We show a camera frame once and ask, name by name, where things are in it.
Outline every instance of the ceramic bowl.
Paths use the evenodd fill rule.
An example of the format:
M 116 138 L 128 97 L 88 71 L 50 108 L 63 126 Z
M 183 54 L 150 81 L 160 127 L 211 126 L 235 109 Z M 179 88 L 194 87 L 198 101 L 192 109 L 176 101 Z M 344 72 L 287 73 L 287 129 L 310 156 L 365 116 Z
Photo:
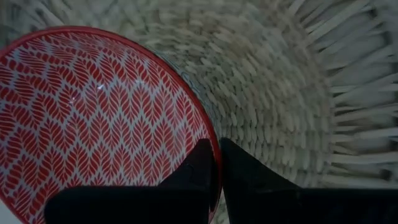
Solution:
M 103 30 L 31 33 L 0 53 L 0 197 L 24 223 L 77 185 L 157 185 L 213 127 L 185 82 Z

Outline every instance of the red and white bowl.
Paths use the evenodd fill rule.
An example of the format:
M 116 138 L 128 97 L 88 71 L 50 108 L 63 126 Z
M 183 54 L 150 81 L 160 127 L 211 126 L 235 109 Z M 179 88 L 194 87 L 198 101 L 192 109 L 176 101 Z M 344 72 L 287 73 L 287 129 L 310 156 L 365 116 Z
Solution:
M 157 185 L 200 138 L 220 165 L 188 85 L 116 34 L 54 28 L 0 53 L 0 197 L 21 222 L 43 223 L 45 202 L 67 187 Z

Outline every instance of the bowl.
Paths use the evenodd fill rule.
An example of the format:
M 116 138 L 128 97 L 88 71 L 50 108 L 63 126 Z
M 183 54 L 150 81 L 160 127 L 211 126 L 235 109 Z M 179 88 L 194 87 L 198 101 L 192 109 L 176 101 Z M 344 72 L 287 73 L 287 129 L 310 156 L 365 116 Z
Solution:
M 0 52 L 0 197 L 24 223 L 78 185 L 155 186 L 201 138 L 205 110 L 163 60 L 89 27 L 28 34 Z

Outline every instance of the wicker basket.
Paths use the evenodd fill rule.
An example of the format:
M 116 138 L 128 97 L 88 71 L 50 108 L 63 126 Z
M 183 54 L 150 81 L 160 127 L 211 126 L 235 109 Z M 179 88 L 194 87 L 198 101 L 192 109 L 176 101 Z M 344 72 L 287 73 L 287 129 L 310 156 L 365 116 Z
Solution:
M 398 170 L 398 154 L 390 150 L 398 132 L 397 60 L 382 36 L 387 19 L 375 16 L 387 3 L 8 0 L 0 44 L 49 26 L 118 33 L 178 71 L 218 137 L 231 138 L 286 179 L 302 187 L 391 188 Z M 375 69 L 353 75 L 368 65 Z M 379 93 L 392 98 L 372 98 Z M 214 221 L 228 221 L 223 197 Z

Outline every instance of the leaf pattern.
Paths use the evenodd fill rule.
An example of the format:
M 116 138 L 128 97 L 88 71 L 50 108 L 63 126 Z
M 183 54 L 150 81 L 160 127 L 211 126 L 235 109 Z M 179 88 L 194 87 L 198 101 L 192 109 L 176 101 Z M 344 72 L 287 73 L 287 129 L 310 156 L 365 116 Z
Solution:
M 0 194 L 26 223 L 77 185 L 157 185 L 198 139 L 204 114 L 144 49 L 80 30 L 0 57 Z

